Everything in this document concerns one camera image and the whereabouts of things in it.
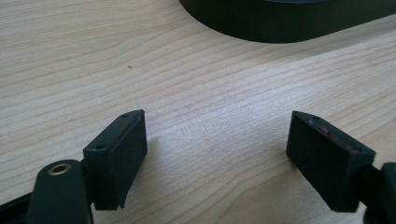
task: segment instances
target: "curved black object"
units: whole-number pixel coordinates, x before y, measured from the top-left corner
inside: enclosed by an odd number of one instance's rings
[[[396,13],[396,0],[180,0],[198,21],[226,35],[292,43]]]

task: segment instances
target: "screw hole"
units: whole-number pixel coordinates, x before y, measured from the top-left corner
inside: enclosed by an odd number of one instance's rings
[[[95,147],[95,149],[98,149],[98,150],[101,150],[101,149],[104,149],[104,148],[106,148],[106,145],[97,145]]]
[[[70,164],[67,163],[59,164],[49,169],[49,175],[61,175],[66,173],[68,170],[70,170],[70,168],[72,168]]]

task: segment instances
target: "wood grain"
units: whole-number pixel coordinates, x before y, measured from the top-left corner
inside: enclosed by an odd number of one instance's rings
[[[177,0],[0,1],[0,203],[121,113],[147,112],[124,209],[95,223],[361,223],[285,154],[292,110],[396,161],[396,17],[287,45],[222,35]]]

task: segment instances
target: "wooden surface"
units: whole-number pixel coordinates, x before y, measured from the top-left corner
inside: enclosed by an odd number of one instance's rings
[[[361,223],[285,154],[292,110],[396,161],[396,16],[297,44],[222,35],[177,0],[0,1],[0,203],[143,108],[148,155],[96,223]]]

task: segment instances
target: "wooden table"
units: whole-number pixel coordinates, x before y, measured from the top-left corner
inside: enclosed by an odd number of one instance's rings
[[[285,154],[293,110],[396,161],[396,16],[296,44],[217,33],[177,0],[0,1],[0,203],[143,108],[148,155],[95,223],[361,223]]]

